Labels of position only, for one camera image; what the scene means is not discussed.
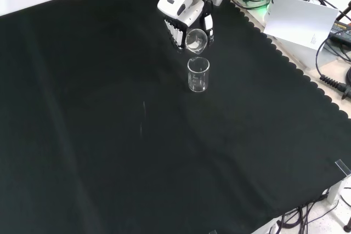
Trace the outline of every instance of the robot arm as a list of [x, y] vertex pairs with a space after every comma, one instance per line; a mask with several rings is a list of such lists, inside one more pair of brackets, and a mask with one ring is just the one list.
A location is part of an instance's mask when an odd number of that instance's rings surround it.
[[222, 0], [160, 0], [157, 7], [165, 15], [165, 23], [180, 50], [185, 47], [185, 36], [190, 26], [201, 27], [207, 34], [208, 44], [213, 42], [213, 5], [219, 6]]

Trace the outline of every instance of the black tablecloth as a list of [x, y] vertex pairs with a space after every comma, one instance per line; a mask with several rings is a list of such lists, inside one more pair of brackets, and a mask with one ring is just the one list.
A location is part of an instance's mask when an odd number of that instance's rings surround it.
[[347, 115], [233, 4], [197, 94], [157, 3], [0, 18], [0, 233], [251, 233], [351, 167]]

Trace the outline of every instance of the white cardboard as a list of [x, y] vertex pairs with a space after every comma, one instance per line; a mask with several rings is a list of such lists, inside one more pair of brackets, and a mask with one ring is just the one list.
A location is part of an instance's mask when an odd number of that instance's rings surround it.
[[274, 0], [264, 33], [317, 50], [328, 37], [338, 10], [302, 0]]

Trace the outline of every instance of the electronic device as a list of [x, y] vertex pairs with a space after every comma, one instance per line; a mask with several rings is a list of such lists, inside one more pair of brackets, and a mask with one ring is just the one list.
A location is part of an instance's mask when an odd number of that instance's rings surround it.
[[[349, 31], [344, 31], [336, 35], [332, 35], [337, 31], [346, 30], [346, 29], [349, 29]], [[335, 20], [335, 23], [330, 31], [330, 35], [332, 35], [330, 37], [332, 41], [343, 44], [351, 48], [351, 26], [350, 25], [347, 25], [340, 21]]]

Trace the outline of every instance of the black cloth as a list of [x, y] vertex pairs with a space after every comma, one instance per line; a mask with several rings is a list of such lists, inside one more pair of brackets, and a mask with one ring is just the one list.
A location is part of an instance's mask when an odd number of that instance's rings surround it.
[[0, 233], [252, 233], [351, 167], [351, 123], [229, 0], [204, 93], [158, 0], [0, 18]]

